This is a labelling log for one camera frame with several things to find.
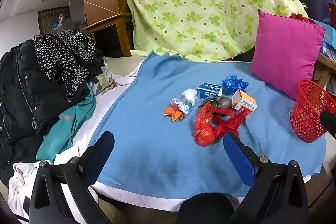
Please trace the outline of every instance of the orange and white box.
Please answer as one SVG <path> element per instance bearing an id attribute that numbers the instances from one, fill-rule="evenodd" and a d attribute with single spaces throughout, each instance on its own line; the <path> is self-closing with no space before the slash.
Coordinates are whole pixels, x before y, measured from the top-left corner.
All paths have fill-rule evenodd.
<path id="1" fill-rule="evenodd" d="M 244 109 L 248 110 L 248 115 L 250 115 L 257 108 L 257 103 L 253 97 L 246 94 L 241 90 L 237 90 L 232 96 L 232 108 L 242 111 Z"/>

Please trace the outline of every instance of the magenta cushion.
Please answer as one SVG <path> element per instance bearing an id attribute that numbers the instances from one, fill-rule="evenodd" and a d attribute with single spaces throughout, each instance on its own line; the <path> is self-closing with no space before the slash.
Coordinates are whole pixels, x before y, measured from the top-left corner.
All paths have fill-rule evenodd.
<path id="1" fill-rule="evenodd" d="M 267 84 L 297 96 L 299 79 L 311 80 L 325 28 L 258 10 L 259 25 L 250 71 Z"/>

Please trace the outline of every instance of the black jacket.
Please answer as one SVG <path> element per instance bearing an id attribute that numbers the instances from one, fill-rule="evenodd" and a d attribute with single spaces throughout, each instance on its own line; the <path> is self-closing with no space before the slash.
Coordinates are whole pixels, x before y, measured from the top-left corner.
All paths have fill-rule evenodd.
<path id="1" fill-rule="evenodd" d="M 35 162 L 43 135 L 58 116 L 86 96 L 78 89 L 66 99 L 64 84 L 39 68 L 33 40 L 14 47 L 0 63 L 0 178 L 8 186 L 15 162 Z"/>

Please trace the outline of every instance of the blue and white box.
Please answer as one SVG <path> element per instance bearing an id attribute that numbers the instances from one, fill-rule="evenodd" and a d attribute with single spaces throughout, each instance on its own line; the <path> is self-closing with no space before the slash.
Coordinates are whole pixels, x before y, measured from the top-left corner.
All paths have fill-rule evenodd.
<path id="1" fill-rule="evenodd" d="M 197 92 L 199 93 L 199 97 L 201 99 L 208 98 L 210 95 L 222 96 L 222 86 L 203 83 L 199 85 Z"/>
<path id="2" fill-rule="evenodd" d="M 332 46 L 334 49 L 336 49 L 336 30 L 322 22 L 319 22 L 317 20 L 314 20 L 318 25 L 325 28 L 324 38 L 323 41 L 328 43 L 330 46 Z"/>

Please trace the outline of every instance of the polka dot fabric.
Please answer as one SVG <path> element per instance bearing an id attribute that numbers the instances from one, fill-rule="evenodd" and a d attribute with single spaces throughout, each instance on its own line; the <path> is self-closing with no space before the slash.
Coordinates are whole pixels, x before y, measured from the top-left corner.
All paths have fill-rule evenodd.
<path id="1" fill-rule="evenodd" d="M 95 57 L 96 42 L 83 33 L 68 30 L 34 37 L 37 62 L 50 81 L 64 82 L 67 98 L 72 98 L 90 73 L 88 66 Z"/>

